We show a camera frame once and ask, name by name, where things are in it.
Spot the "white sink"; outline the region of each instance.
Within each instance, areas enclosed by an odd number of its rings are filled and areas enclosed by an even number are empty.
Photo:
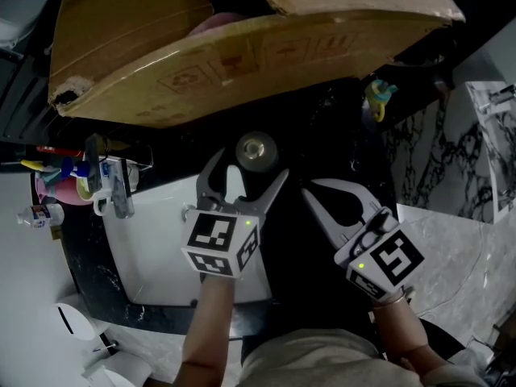
[[[189,306],[201,288],[199,273],[181,252],[183,212],[196,204],[197,176],[133,195],[135,214],[118,219],[112,205],[104,226],[126,295],[135,304]],[[236,167],[227,170],[227,202],[245,196]],[[236,282],[235,302],[271,298],[260,252],[248,262]]]

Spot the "white toilet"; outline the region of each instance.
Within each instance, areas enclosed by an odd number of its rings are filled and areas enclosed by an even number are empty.
[[[151,372],[151,366],[141,358],[117,352],[93,364],[82,376],[91,387],[142,387]]]

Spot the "bathroom floor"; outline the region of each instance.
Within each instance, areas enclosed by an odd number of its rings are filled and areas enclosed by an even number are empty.
[[[412,283],[412,307],[464,345],[474,338],[493,343],[493,324],[502,322],[516,302],[516,210],[497,225],[428,210],[398,206],[426,248],[426,263]],[[112,325],[106,332],[120,348],[142,357],[152,378],[172,382],[181,362],[182,335],[168,335]],[[240,373],[240,341],[230,343],[224,387]]]

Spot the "small bottle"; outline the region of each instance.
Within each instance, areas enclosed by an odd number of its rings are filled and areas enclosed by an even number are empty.
[[[18,223],[25,224],[30,228],[43,228],[46,225],[56,227],[61,225],[65,220],[65,212],[63,207],[58,203],[48,205],[34,205],[25,208],[18,214]]]

